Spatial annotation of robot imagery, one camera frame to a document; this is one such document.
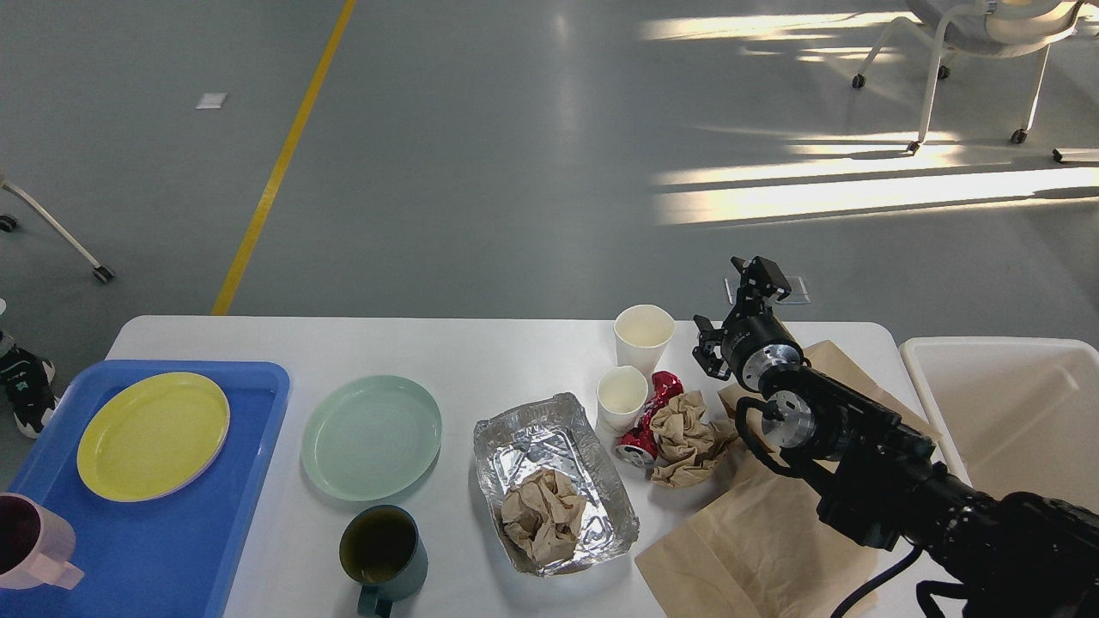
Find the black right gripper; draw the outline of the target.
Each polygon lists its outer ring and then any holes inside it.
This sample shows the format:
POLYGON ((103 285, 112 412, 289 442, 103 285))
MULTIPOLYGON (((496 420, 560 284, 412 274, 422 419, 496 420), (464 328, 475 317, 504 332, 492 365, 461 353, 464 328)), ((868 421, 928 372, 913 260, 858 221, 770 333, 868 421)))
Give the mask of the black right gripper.
POLYGON ((762 376, 771 368, 802 365, 802 347, 773 316, 773 304, 788 297, 792 286, 768 258, 731 257, 731 263, 739 271, 739 288, 730 316, 737 321, 714 327, 709 318, 695 314, 698 336, 692 357, 709 377, 729 379, 730 367, 742 387, 759 390, 762 376))

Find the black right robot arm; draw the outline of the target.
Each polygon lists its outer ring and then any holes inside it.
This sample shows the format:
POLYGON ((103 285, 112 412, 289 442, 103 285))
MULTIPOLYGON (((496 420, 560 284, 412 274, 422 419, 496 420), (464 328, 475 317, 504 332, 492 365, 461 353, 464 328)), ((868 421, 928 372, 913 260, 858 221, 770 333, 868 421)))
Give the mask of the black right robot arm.
POLYGON ((1095 617, 1096 515, 1029 492, 1001 500, 932 461, 930 437, 862 391, 815 369, 773 312, 792 293, 765 257, 731 258, 737 297, 722 325, 695 316, 692 355, 706 375, 747 390, 732 415, 739 438, 767 470, 800 478, 817 516, 859 545, 911 552, 841 602, 836 617, 923 553, 953 582, 922 580, 917 602, 939 617, 937 598, 965 602, 966 617, 1095 617))

